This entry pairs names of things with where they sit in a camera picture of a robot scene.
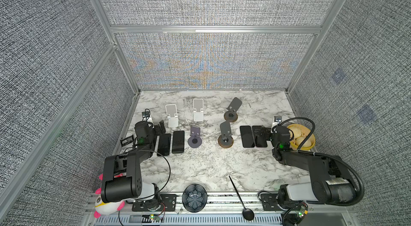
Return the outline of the black phone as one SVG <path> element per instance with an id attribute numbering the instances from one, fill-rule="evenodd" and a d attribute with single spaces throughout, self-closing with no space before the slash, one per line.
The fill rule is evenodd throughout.
<path id="1" fill-rule="evenodd" d="M 157 156 L 168 156 L 170 154 L 171 134 L 162 134 L 159 137 Z"/>
<path id="2" fill-rule="evenodd" d="M 257 148 L 267 148 L 267 140 L 265 138 L 266 127 L 252 126 L 252 133 L 254 137 L 255 146 Z"/>

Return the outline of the purple-edged phone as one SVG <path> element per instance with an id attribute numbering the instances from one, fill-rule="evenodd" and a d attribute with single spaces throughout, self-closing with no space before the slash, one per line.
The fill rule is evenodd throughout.
<path id="1" fill-rule="evenodd" d="M 240 126 L 240 135 L 243 148 L 254 148 L 254 136 L 251 126 Z"/>

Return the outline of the teal-edged phone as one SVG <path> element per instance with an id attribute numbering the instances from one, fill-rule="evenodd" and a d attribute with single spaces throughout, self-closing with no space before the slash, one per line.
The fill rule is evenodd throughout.
<path id="1" fill-rule="evenodd" d="M 185 132 L 183 130 L 173 132 L 172 153 L 179 154 L 185 150 Z"/>

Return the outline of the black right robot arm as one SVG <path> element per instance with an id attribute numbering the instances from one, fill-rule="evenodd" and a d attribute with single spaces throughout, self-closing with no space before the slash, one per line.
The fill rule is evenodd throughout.
<path id="1" fill-rule="evenodd" d="M 256 146 L 271 142 L 273 157 L 282 165 L 309 172 L 306 183 L 283 184 L 277 205 L 285 210 L 301 201 L 312 204 L 352 206 L 365 195 L 364 185 L 355 170 L 339 156 L 310 152 L 315 142 L 310 130 L 299 124 L 277 125 L 272 129 L 253 126 Z"/>

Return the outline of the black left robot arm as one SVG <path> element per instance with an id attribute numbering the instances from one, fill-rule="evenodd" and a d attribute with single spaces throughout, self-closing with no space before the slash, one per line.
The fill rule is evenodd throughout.
<path id="1" fill-rule="evenodd" d="M 106 157 L 101 184 L 101 200 L 109 202 L 139 202 L 154 210 L 161 204 L 160 189 L 155 183 L 145 183 L 140 164 L 156 153 L 156 131 L 148 121 L 135 125 L 136 138 L 132 150 Z"/>

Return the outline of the white phone stand, left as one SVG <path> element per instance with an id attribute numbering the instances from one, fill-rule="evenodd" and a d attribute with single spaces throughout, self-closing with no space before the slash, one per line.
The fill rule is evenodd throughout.
<path id="1" fill-rule="evenodd" d="M 176 104 L 168 104 L 165 106 L 166 114 L 168 116 L 168 127 L 177 128 L 179 126 L 179 118 Z"/>

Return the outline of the white phone stand, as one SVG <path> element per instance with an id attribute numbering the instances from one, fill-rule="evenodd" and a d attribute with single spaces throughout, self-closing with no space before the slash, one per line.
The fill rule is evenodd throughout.
<path id="1" fill-rule="evenodd" d="M 194 122 L 202 122 L 204 120 L 204 103 L 203 99 L 195 98 L 193 99 L 193 120 Z"/>
<path id="2" fill-rule="evenodd" d="M 168 104 L 165 106 L 166 114 L 168 116 L 168 127 L 177 128 L 179 126 L 179 118 L 176 104 Z"/>

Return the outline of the purple round-base phone stand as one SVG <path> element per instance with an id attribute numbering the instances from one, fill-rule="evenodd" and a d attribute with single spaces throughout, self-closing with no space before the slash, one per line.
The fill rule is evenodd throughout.
<path id="1" fill-rule="evenodd" d="M 188 145 L 193 149 L 199 148 L 202 145 L 200 127 L 191 126 L 190 137 L 188 139 Z"/>

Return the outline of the wood-base stand, back right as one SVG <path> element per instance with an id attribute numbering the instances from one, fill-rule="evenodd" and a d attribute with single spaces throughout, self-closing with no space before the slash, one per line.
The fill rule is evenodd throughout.
<path id="1" fill-rule="evenodd" d="M 230 123 L 236 122 L 238 119 L 238 110 L 242 106 L 243 102 L 234 97 L 230 105 L 226 108 L 227 111 L 224 113 L 224 119 Z"/>

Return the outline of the wood-base grey stand, centre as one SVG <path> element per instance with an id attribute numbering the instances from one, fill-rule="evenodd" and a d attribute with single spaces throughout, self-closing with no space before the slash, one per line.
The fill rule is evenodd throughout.
<path id="1" fill-rule="evenodd" d="M 228 149 L 233 146 L 233 138 L 230 122 L 224 121 L 220 124 L 220 136 L 218 138 L 218 144 L 224 148 Z"/>

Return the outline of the white phone stand, middle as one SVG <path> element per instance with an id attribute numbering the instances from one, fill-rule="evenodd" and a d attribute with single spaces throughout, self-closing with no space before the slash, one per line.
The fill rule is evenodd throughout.
<path id="1" fill-rule="evenodd" d="M 204 120 L 204 103 L 203 99 L 195 98 L 193 99 L 193 120 L 194 122 L 202 122 Z"/>

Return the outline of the bamboo steamer basket with buns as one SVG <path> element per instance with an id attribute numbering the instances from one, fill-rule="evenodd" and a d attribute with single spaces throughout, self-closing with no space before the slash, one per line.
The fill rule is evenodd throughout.
<path id="1" fill-rule="evenodd" d="M 294 133 L 294 138 L 290 141 L 290 146 L 293 150 L 297 150 L 298 146 L 310 133 L 310 130 L 301 124 L 290 124 L 287 128 L 291 129 L 292 133 Z M 311 135 L 301 149 L 304 151 L 310 151 L 315 146 L 315 143 L 315 136 Z"/>

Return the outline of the small black label box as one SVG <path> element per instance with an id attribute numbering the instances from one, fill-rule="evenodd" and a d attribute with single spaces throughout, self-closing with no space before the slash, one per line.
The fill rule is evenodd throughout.
<path id="1" fill-rule="evenodd" d="M 120 140 L 121 147 L 127 146 L 129 144 L 134 144 L 134 136 L 128 136 Z"/>

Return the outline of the green-lit circuit board, right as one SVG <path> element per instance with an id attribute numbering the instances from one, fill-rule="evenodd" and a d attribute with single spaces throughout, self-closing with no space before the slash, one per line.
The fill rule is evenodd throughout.
<path id="1" fill-rule="evenodd" d="M 307 214 L 308 211 L 306 209 L 301 209 L 299 212 L 296 213 L 295 216 L 297 220 L 303 220 Z"/>

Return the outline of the green-lit circuit board, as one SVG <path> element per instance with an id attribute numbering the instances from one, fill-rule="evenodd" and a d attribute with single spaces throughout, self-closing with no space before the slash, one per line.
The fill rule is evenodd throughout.
<path id="1" fill-rule="evenodd" d="M 296 213 L 295 216 L 297 220 L 303 220 L 307 214 L 308 211 L 306 209 L 301 209 L 299 212 Z"/>
<path id="2" fill-rule="evenodd" d="M 151 214 L 151 215 L 149 216 L 149 219 L 150 219 L 152 222 L 157 222 L 157 223 L 159 223 L 159 222 L 162 221 L 161 216 L 160 216 L 160 215 L 155 215 L 155 214 Z"/>

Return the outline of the green-lit circuit board, left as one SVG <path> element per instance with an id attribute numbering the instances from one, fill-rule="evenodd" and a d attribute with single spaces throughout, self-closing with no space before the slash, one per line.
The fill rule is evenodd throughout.
<path id="1" fill-rule="evenodd" d="M 155 215 L 155 214 L 151 214 L 151 215 L 149 216 L 149 219 L 150 219 L 152 222 L 157 222 L 157 223 L 159 223 L 159 222 L 162 221 L 161 216 L 160 216 L 160 215 Z"/>

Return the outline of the pink striped plush toy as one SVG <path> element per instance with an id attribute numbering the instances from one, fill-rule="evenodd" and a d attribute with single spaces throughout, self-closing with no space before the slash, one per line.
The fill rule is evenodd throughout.
<path id="1" fill-rule="evenodd" d="M 124 206 L 125 201 L 119 202 L 103 202 L 101 198 L 102 188 L 99 188 L 95 191 L 97 198 L 94 203 L 94 217 L 96 219 L 100 218 L 102 215 L 110 215 L 115 212 L 119 212 Z"/>

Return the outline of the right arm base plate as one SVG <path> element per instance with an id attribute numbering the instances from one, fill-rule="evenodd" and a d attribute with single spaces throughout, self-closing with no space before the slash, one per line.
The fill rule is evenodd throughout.
<path id="1" fill-rule="evenodd" d="M 277 202 L 277 194 L 261 193 L 260 200 L 264 211 L 282 211 Z"/>

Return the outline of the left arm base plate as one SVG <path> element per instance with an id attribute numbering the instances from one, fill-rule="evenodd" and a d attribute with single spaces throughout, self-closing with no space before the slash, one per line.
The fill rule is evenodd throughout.
<path id="1" fill-rule="evenodd" d="M 177 195 L 175 194 L 160 194 L 153 199 L 136 201 L 132 205 L 133 212 L 154 212 L 160 213 L 174 212 L 176 209 Z"/>

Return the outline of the black long-handled spoon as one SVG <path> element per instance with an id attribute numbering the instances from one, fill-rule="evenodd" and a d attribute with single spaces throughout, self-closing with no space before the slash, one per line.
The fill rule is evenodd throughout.
<path id="1" fill-rule="evenodd" d="M 242 197 L 241 197 L 241 195 L 240 195 L 237 187 L 235 186 L 235 184 L 234 184 L 231 176 L 229 176 L 229 179 L 230 179 L 231 184 L 232 184 L 232 186 L 233 186 L 233 188 L 234 188 L 234 190 L 235 190 L 235 192 L 236 192 L 236 194 L 237 194 L 237 196 L 238 196 L 238 198 L 239 198 L 239 200 L 240 200 L 240 202 L 241 202 L 241 204 L 242 204 L 242 206 L 243 206 L 243 211 L 242 211 L 243 218 L 244 218 L 245 220 L 247 220 L 247 221 L 252 221 L 252 220 L 254 220 L 254 218 L 255 218 L 254 212 L 253 212 L 251 209 L 249 209 L 249 208 L 247 208 L 247 207 L 245 206 L 245 204 L 244 204 L 244 202 L 243 202 L 243 200 L 242 200 Z"/>

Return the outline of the aluminium front rail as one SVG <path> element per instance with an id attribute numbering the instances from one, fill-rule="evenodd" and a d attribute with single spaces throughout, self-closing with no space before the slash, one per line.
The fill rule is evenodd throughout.
<path id="1" fill-rule="evenodd" d="M 132 205 L 127 204 L 119 213 L 94 217 L 94 201 L 92 195 L 82 226 L 281 226 L 282 211 L 264 211 L 255 192 L 240 193 L 245 206 L 251 209 L 255 218 L 247 221 L 243 218 L 243 206 L 235 192 L 209 192 L 204 209 L 198 213 L 185 210 L 182 203 L 182 193 L 176 192 L 177 203 L 174 212 L 155 213 L 162 221 L 152 222 L 150 212 L 133 212 Z"/>

